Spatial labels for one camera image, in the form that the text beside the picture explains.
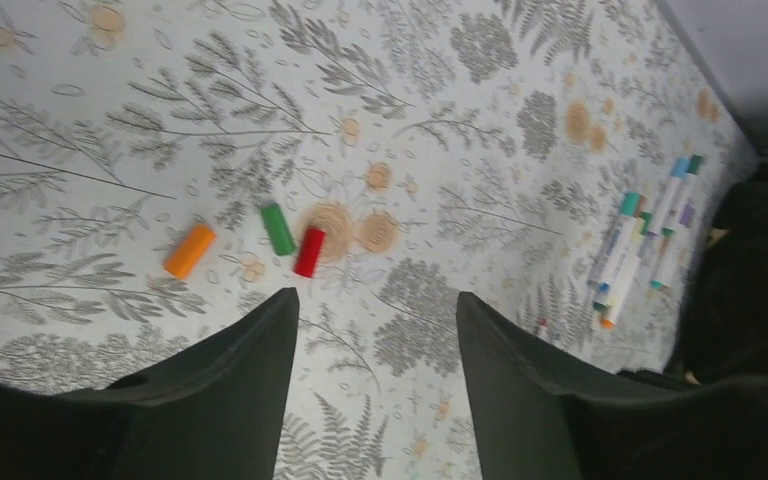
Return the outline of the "green marker cap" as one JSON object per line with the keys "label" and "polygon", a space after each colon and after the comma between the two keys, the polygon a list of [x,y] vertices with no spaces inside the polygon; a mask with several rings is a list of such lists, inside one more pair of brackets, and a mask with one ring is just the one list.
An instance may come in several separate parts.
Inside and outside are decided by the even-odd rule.
{"label": "green marker cap", "polygon": [[271,203],[260,209],[261,219],[273,251],[278,256],[291,255],[296,251],[294,237],[281,206]]}

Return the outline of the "red marker cap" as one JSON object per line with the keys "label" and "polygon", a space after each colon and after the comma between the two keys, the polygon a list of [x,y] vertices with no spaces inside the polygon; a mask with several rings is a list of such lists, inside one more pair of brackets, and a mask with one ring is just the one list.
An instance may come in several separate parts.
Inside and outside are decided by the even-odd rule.
{"label": "red marker cap", "polygon": [[325,239],[326,232],[322,229],[309,227],[305,231],[294,265],[295,274],[305,278],[314,276]]}

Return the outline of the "orange marker cap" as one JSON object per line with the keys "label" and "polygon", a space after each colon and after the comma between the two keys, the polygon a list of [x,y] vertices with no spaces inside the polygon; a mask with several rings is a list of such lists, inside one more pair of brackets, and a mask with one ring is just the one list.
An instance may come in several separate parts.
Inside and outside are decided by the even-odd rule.
{"label": "orange marker cap", "polygon": [[184,239],[166,258],[164,270],[178,280],[186,280],[217,238],[205,224],[191,228]]}

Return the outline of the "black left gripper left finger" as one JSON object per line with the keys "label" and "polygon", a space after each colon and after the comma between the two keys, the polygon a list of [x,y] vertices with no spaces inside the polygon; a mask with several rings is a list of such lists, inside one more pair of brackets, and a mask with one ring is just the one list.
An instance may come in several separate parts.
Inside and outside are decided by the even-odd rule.
{"label": "black left gripper left finger", "polygon": [[0,479],[271,478],[298,319],[298,294],[284,288],[106,388],[0,385]]}

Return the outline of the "green cap red-end marker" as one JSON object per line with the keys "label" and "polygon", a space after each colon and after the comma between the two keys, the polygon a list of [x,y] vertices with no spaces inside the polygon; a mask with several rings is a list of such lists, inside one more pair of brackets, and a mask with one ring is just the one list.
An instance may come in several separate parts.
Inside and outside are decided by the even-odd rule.
{"label": "green cap red-end marker", "polygon": [[542,340],[548,339],[548,322],[546,319],[541,319],[535,328],[535,334]]}

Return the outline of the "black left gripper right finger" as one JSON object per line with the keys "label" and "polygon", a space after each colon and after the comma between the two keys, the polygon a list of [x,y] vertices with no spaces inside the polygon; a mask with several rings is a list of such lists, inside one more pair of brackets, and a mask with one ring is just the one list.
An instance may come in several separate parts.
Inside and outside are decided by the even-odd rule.
{"label": "black left gripper right finger", "polygon": [[485,478],[768,479],[768,377],[611,374],[470,292],[456,323]]}

